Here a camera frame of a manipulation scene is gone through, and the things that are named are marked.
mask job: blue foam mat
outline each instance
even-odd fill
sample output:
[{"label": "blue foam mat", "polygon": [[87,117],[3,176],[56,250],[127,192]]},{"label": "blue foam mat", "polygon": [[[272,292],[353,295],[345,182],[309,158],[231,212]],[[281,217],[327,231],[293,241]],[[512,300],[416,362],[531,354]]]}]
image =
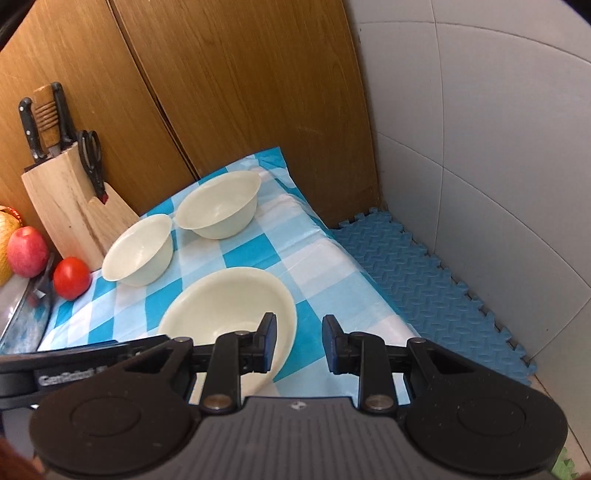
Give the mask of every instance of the blue foam mat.
[{"label": "blue foam mat", "polygon": [[507,343],[511,333],[499,331],[492,312],[470,298],[465,283],[456,283],[448,268],[416,244],[412,234],[387,212],[372,209],[353,223],[331,230],[334,238],[366,269],[392,308],[423,337],[475,362],[530,384],[535,363],[523,361],[525,349]]}]

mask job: screw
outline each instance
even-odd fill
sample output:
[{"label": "screw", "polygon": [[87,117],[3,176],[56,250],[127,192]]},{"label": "screw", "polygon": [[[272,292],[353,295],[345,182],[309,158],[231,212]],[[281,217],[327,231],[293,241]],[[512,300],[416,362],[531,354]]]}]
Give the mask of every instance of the screw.
[{"label": "screw", "polygon": [[232,399],[224,394],[209,395],[202,402],[209,410],[225,410],[232,406]]},{"label": "screw", "polygon": [[387,395],[370,395],[365,399],[365,407],[370,410],[388,410],[394,406],[394,400]]}]

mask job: knife handle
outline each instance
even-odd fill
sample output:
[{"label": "knife handle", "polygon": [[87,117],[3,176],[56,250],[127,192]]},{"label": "knife handle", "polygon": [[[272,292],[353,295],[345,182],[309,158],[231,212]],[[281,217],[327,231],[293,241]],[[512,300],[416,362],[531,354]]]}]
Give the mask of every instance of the knife handle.
[{"label": "knife handle", "polygon": [[53,97],[56,101],[57,116],[59,118],[61,149],[65,150],[76,141],[76,129],[74,128],[74,122],[61,83],[53,82],[51,87],[53,88]]},{"label": "knife handle", "polygon": [[45,154],[41,148],[41,141],[39,140],[39,132],[37,131],[35,120],[33,120],[31,104],[32,100],[29,97],[22,99],[18,104],[18,114],[21,117],[22,129],[27,137],[31,155],[37,164],[45,160]]},{"label": "knife handle", "polygon": [[33,92],[33,117],[39,130],[44,152],[60,143],[60,125],[56,101],[51,85],[44,85]]}]

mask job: cabinet door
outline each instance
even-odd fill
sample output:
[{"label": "cabinet door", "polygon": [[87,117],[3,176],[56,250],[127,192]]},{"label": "cabinet door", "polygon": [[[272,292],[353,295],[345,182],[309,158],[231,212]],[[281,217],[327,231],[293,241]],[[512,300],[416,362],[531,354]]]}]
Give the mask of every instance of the cabinet door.
[{"label": "cabinet door", "polygon": [[42,229],[21,181],[32,164],[18,102],[59,81],[77,129],[102,143],[105,179],[138,213],[193,181],[105,0],[37,0],[0,52],[0,203]]},{"label": "cabinet door", "polygon": [[200,175],[280,146],[329,225],[377,205],[341,0],[111,0]]}]

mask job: logo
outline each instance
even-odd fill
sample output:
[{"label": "logo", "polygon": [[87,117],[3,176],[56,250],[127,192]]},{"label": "logo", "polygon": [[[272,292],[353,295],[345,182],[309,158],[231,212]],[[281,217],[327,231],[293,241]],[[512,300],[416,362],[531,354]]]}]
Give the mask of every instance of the logo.
[{"label": "logo", "polygon": [[62,383],[75,382],[76,380],[84,380],[85,378],[90,378],[93,375],[99,374],[106,369],[106,365],[101,365],[100,367],[90,367],[88,370],[83,371],[76,370],[74,372],[63,372],[59,375],[51,376],[42,375],[39,377],[37,382],[39,383],[40,387],[50,387],[52,385],[60,385]]},{"label": "logo", "polygon": [[296,400],[295,402],[290,404],[290,408],[293,408],[294,410],[300,411],[300,410],[304,410],[304,408],[306,408],[308,406],[308,404],[306,402],[303,402],[301,400]]}]

